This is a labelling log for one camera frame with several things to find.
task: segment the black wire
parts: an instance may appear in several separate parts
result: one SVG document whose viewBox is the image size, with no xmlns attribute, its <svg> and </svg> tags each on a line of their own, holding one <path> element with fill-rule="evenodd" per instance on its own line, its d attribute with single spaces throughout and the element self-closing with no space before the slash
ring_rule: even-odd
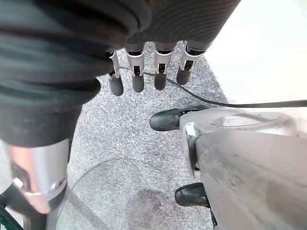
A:
<svg viewBox="0 0 307 230">
<path fill-rule="evenodd" d="M 148 73 L 144 72 L 144 74 L 148 76 L 155 77 L 154 73 Z M 182 85 L 179 85 L 177 82 L 170 80 L 169 78 L 166 78 L 168 82 L 171 84 L 181 88 L 183 91 L 187 92 L 191 96 L 197 98 L 198 100 L 201 100 L 203 102 L 209 103 L 209 104 L 216 104 L 220 106 L 225 107 L 232 107 L 232 108 L 292 108 L 292 107 L 307 107 L 307 100 L 296 100 L 296 101 L 285 101 L 285 102 L 268 102 L 268 103 L 252 103 L 252 104 L 229 104 L 229 103 L 222 103 L 222 102 L 214 102 L 207 99 L 204 99 L 191 91 L 187 90 Z"/>
</svg>

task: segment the robotic hand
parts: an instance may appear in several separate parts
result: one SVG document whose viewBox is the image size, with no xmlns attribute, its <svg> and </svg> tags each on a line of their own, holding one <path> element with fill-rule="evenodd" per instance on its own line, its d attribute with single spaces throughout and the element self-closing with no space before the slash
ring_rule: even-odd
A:
<svg viewBox="0 0 307 230">
<path fill-rule="evenodd" d="M 14 186 L 48 214 L 67 185 L 82 105 L 107 74 L 123 94 L 116 50 L 125 47 L 136 92 L 144 88 L 144 44 L 155 43 L 154 86 L 163 90 L 172 51 L 184 40 L 177 82 L 209 48 L 239 0 L 0 1 L 0 138 Z"/>
</svg>

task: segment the black fingertip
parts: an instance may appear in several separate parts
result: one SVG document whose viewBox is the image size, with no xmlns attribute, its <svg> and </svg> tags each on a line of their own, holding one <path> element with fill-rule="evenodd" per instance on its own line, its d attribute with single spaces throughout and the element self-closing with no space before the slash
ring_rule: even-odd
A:
<svg viewBox="0 0 307 230">
<path fill-rule="evenodd" d="M 109 79 L 109 83 L 110 83 L 111 92 L 115 96 L 121 96 L 124 93 L 124 86 L 121 77 L 116 78 L 112 76 L 111 79 Z"/>
<path fill-rule="evenodd" d="M 190 79 L 190 76 L 191 76 L 191 72 L 188 69 L 181 70 L 179 68 L 178 73 L 177 73 L 177 83 L 179 85 L 187 84 Z"/>
<path fill-rule="evenodd" d="M 154 77 L 154 87 L 157 90 L 163 90 L 166 86 L 166 74 L 159 73 Z"/>
</svg>

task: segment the silver metal arm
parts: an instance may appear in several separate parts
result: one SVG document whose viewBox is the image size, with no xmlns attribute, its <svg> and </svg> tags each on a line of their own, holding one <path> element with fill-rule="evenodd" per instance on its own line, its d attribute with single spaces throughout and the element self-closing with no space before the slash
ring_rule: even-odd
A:
<svg viewBox="0 0 307 230">
<path fill-rule="evenodd" d="M 36 211 L 48 214 L 60 205 L 57 196 L 67 185 L 69 140 L 25 148 L 5 143 L 13 184 Z"/>
</svg>

